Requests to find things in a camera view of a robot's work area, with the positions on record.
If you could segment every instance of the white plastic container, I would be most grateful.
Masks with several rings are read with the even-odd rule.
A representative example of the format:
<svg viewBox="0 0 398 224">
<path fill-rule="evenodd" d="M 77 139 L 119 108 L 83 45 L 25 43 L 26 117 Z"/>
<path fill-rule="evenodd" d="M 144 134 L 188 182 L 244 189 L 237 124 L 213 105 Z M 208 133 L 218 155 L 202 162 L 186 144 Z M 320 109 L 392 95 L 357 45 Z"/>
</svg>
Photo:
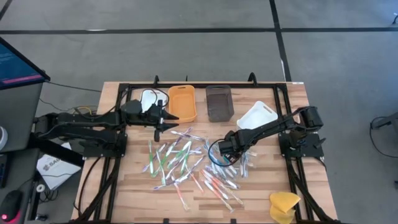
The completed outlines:
<svg viewBox="0 0 398 224">
<path fill-rule="evenodd" d="M 278 114 L 265 103 L 257 101 L 254 106 L 239 119 L 238 129 L 254 129 L 278 119 Z"/>
<path fill-rule="evenodd" d="M 148 89 L 144 90 L 141 93 L 141 105 L 142 105 L 142 112 L 147 111 L 152 104 L 157 105 L 157 101 L 163 100 L 163 106 L 167 103 L 167 96 L 166 94 L 162 93 L 159 90 Z"/>
</svg>

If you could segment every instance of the black floor stripe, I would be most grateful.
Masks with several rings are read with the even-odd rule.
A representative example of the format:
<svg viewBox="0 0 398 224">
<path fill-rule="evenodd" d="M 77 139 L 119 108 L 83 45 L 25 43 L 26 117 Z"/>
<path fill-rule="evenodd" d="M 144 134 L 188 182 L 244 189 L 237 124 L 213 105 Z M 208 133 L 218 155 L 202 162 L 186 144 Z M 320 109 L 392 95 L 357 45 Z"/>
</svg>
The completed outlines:
<svg viewBox="0 0 398 224">
<path fill-rule="evenodd" d="M 393 27 L 347 27 L 347 28 L 281 28 L 281 32 L 397 32 Z"/>
<path fill-rule="evenodd" d="M 274 28 L 171 28 L 171 29 L 96 29 L 96 30 L 0 30 L 0 34 L 192 34 L 192 33 L 258 33 L 275 32 Z"/>
<path fill-rule="evenodd" d="M 280 24 L 279 24 L 279 17 L 278 17 L 278 12 L 276 10 L 275 0 L 269 0 L 269 4 L 271 6 L 272 19 L 274 20 L 275 34 L 276 34 L 276 40 L 278 42 L 279 55 L 280 55 L 281 61 L 283 62 L 282 67 L 283 67 L 283 72 L 284 72 L 284 76 L 285 76 L 285 81 L 291 82 L 292 76 L 290 75 L 289 64 L 287 62 L 285 44 L 284 44 L 284 39 L 283 39 L 282 33 L 281 33 L 281 28 L 280 28 Z"/>
<path fill-rule="evenodd" d="M 4 4 L 4 6 L 2 7 L 1 11 L 0 11 L 0 21 L 3 18 L 3 16 L 5 15 L 5 13 L 7 12 L 7 9 L 10 7 L 12 0 L 7 0 L 6 3 Z"/>
</svg>

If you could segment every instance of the monitor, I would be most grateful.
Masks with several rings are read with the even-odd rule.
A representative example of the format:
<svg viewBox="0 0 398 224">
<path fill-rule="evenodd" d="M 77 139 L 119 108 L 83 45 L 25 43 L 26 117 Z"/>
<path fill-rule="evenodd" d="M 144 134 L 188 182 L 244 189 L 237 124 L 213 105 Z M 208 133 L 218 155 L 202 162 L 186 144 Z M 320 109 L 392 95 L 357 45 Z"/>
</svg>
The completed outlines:
<svg viewBox="0 0 398 224">
<path fill-rule="evenodd" d="M 0 37 L 0 90 L 42 83 L 50 77 Z"/>
</svg>

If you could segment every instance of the orange bin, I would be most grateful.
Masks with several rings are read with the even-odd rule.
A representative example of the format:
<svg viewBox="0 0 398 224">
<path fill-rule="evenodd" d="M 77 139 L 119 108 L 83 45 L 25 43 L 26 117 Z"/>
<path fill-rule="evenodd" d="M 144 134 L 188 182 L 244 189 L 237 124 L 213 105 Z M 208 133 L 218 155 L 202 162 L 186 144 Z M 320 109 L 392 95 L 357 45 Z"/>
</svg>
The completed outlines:
<svg viewBox="0 0 398 224">
<path fill-rule="evenodd" d="M 180 85 L 169 88 L 169 113 L 178 116 L 177 123 L 192 122 L 197 117 L 195 105 L 195 88 L 191 85 Z"/>
</svg>

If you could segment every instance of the white object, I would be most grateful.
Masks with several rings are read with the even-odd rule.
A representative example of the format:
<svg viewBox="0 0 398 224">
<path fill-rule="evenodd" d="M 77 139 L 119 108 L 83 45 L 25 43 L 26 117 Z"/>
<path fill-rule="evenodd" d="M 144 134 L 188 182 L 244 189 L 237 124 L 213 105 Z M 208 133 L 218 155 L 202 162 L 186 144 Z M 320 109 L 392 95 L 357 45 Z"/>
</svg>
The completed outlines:
<svg viewBox="0 0 398 224">
<path fill-rule="evenodd" d="M 42 193 L 44 190 L 45 190 L 45 185 L 44 185 L 44 184 L 39 184 L 39 185 L 36 187 L 36 191 L 37 191 L 38 193 Z"/>
<path fill-rule="evenodd" d="M 238 125 L 238 129 L 254 129 L 276 119 L 278 119 L 278 114 L 275 111 L 265 103 L 257 101 L 236 124 Z"/>
<path fill-rule="evenodd" d="M 142 112 L 147 111 L 150 108 L 150 106 L 152 106 L 152 104 L 157 105 L 157 102 L 159 100 L 163 100 L 163 106 L 166 105 L 167 95 L 159 90 L 153 90 L 153 89 L 142 91 L 141 93 Z"/>
<path fill-rule="evenodd" d="M 63 143 L 62 146 L 71 150 L 69 142 Z M 74 174 L 80 170 L 80 167 L 45 154 L 37 161 L 36 169 L 42 175 L 49 189 L 54 190 L 70 177 L 70 175 L 63 174 Z"/>
<path fill-rule="evenodd" d="M 4 148 L 8 140 L 7 131 L 0 126 L 0 150 Z"/>
</svg>

